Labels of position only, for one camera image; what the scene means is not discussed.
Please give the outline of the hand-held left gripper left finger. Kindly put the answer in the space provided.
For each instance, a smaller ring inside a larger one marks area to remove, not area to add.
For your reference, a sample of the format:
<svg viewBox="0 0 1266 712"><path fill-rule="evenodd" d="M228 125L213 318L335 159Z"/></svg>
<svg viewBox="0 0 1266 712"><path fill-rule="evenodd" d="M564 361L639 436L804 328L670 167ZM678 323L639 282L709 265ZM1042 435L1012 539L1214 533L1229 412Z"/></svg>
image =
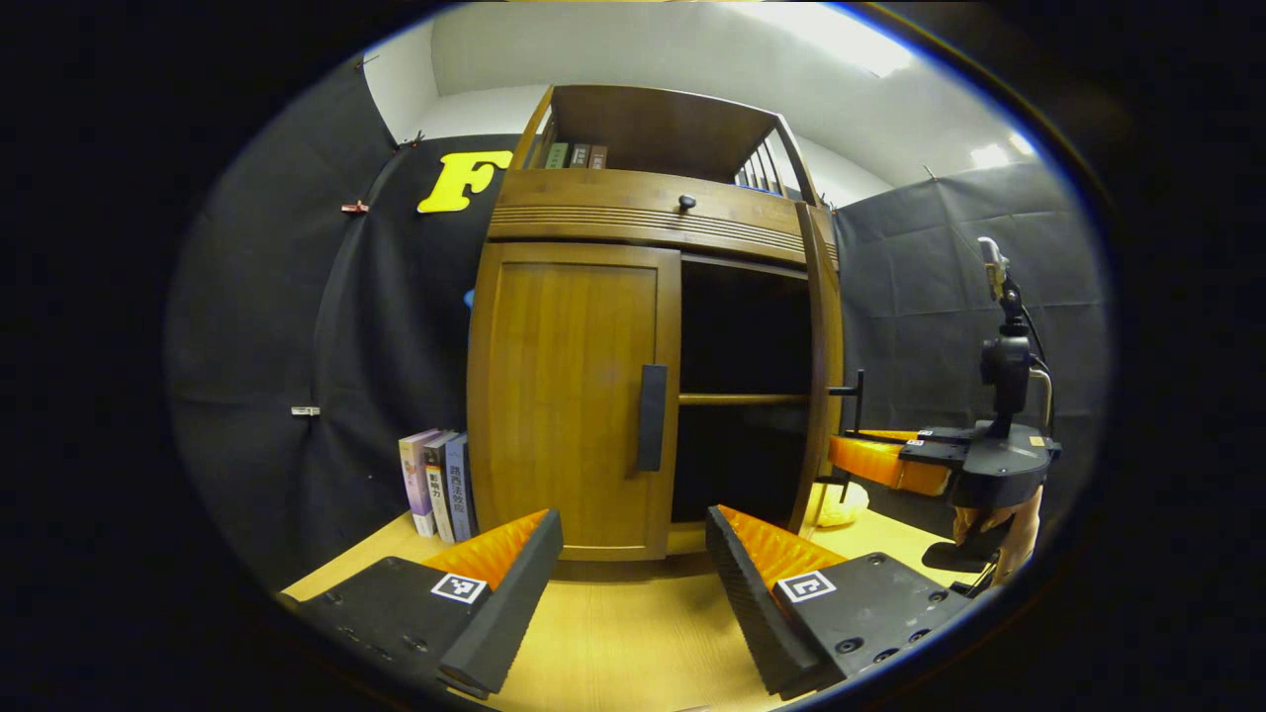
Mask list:
<svg viewBox="0 0 1266 712"><path fill-rule="evenodd" d="M425 559L385 556L282 607L394 682L485 701L503 690L563 549L542 509Z"/></svg>

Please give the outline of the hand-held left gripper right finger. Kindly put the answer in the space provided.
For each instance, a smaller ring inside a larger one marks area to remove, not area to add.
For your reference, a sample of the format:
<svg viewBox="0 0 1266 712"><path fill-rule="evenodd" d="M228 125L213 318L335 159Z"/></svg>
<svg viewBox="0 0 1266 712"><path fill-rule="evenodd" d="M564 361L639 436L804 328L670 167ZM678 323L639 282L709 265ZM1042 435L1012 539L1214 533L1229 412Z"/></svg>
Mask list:
<svg viewBox="0 0 1266 712"><path fill-rule="evenodd" d="M844 557L732 505L705 544L768 694L791 701L872 677L968 609L885 552Z"/></svg>

